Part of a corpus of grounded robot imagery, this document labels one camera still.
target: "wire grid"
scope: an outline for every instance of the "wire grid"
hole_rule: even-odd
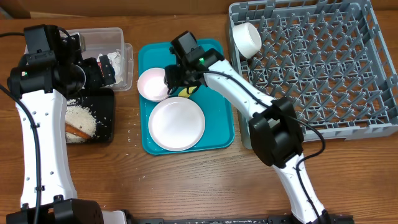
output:
[[[243,76],[264,93],[286,96],[298,119],[317,129],[390,123],[368,58],[371,49],[354,16],[337,8],[235,22],[251,22],[264,41],[254,58],[241,57]]]

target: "metal dish rack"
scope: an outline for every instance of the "metal dish rack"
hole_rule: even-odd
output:
[[[257,27],[262,49],[239,55],[232,28]],[[398,76],[369,0],[268,0],[229,7],[233,67],[256,88],[286,96],[298,119],[327,139],[362,139],[398,131]],[[239,114],[243,144],[251,148]],[[317,140],[303,128],[306,141]]]

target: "yellow object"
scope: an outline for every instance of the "yellow object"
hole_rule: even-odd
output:
[[[190,87],[188,92],[191,93],[191,92],[193,92],[196,88],[197,88],[196,86]],[[179,96],[179,97],[189,98],[189,97],[191,96],[191,94],[188,94],[188,93],[187,93],[187,88],[185,88],[185,89],[181,90],[181,92],[178,94],[178,96]]]

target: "white cup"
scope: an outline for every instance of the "white cup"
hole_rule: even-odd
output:
[[[253,57],[261,49],[261,37],[250,22],[234,26],[232,29],[235,44],[246,58]]]

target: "clear plastic bin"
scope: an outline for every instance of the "clear plastic bin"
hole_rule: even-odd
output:
[[[131,44],[124,43],[123,30],[113,28],[74,29],[67,30],[69,34],[79,32],[85,39],[86,50],[82,53],[83,59],[98,58],[99,54],[107,55],[119,52],[121,56],[120,75],[123,80],[110,87],[114,91],[127,91],[132,86],[133,52]]]

